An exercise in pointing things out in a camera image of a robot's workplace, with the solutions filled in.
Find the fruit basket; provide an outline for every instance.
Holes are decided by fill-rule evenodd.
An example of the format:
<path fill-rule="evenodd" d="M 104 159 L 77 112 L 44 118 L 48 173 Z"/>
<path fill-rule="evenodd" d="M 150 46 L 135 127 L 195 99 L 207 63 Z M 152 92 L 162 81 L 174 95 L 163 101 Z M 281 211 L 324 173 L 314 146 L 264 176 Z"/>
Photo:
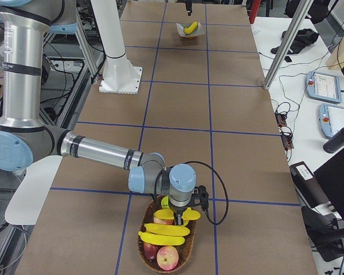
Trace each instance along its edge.
<path fill-rule="evenodd" d="M 162 209 L 161 206 L 161 200 L 163 196 L 159 196 L 157 198 L 157 205 L 155 205 L 154 201 L 151 201 L 147 207 L 147 210 L 145 212 L 142 225 L 140 227 L 140 231 L 145 232 L 146 229 L 144 227 L 145 223 L 153 223 L 153 214 L 157 210 Z M 140 236 L 138 236 L 138 251 L 142 258 L 142 261 L 153 271 L 160 273 L 160 274 L 167 274 L 172 273 L 180 270 L 189 260 L 192 250 L 193 250 L 193 244 L 194 244 L 194 238 L 195 238 L 195 229 L 196 229 L 196 221 L 189 221 L 189 223 L 186 225 L 188 229 L 190 229 L 190 234 L 185 236 L 185 243 L 182 245 L 175 246 L 178 252 L 178 263 L 176 267 L 172 270 L 165 271 L 161 269 L 158 266 L 158 263 L 156 260 L 154 261 L 148 261 L 144 256 L 144 250 L 143 250 L 143 241 L 141 240 Z"/>

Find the black cylinder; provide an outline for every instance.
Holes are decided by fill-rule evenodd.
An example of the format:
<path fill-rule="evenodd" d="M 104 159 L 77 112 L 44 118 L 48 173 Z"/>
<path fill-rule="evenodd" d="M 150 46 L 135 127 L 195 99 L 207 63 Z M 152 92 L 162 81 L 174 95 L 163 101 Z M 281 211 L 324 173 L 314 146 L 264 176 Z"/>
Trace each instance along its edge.
<path fill-rule="evenodd" d="M 331 139 L 329 139 L 323 145 L 323 149 L 325 152 L 333 154 L 342 146 L 344 146 L 344 128 L 342 128 Z"/>

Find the yellow banana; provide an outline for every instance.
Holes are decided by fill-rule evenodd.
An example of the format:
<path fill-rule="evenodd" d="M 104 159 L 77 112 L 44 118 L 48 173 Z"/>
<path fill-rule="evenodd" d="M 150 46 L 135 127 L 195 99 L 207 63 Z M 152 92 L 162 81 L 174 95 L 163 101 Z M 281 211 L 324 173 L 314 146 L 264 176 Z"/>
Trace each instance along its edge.
<path fill-rule="evenodd" d="M 186 26 L 186 25 L 183 26 L 183 32 L 185 34 L 192 34 L 192 32 L 195 31 L 197 27 L 198 27 L 197 21 L 192 22 L 190 26 Z"/>
<path fill-rule="evenodd" d="M 160 225 L 156 223 L 146 223 L 145 228 L 147 231 L 168 236 L 187 236 L 190 234 L 190 229 L 184 226 L 176 225 Z"/>
<path fill-rule="evenodd" d="M 158 219 L 174 219 L 173 211 L 170 209 L 162 209 L 154 212 L 154 216 Z M 200 219 L 201 214 L 198 211 L 187 209 L 182 214 L 182 219 L 196 220 Z"/>
<path fill-rule="evenodd" d="M 165 236 L 165 235 L 158 235 L 152 234 L 148 232 L 141 232 L 139 231 L 139 236 L 142 241 L 151 243 L 152 245 L 181 245 L 185 243 L 184 237 L 176 237 L 176 236 Z"/>

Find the label on robot arm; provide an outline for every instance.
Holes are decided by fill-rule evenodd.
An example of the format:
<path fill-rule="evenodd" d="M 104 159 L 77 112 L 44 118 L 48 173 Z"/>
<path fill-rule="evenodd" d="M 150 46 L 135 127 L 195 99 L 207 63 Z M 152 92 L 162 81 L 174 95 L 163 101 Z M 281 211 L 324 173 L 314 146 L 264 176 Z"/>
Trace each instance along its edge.
<path fill-rule="evenodd" d="M 296 168 L 304 180 L 312 179 L 312 175 L 305 165 L 299 165 Z"/>
<path fill-rule="evenodd" d="M 5 28 L 4 53 L 13 54 L 14 52 L 15 31 L 10 27 Z"/>

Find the apple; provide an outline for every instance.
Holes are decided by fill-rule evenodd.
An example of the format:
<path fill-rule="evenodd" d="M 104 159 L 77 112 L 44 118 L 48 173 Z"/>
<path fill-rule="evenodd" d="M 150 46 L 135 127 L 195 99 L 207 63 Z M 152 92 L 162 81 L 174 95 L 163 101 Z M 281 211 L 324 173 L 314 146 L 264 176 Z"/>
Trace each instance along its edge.
<path fill-rule="evenodd" d="M 172 270 L 178 263 L 178 252 L 173 246 L 164 246 L 158 250 L 157 263 L 165 271 Z"/>
<path fill-rule="evenodd" d="M 148 261 L 153 261 L 157 258 L 157 252 L 161 248 L 159 245 L 152 245 L 148 242 L 143 242 L 144 256 Z"/>
<path fill-rule="evenodd" d="M 172 219 L 158 219 L 157 217 L 154 217 L 153 222 L 159 225 L 173 225 Z"/>

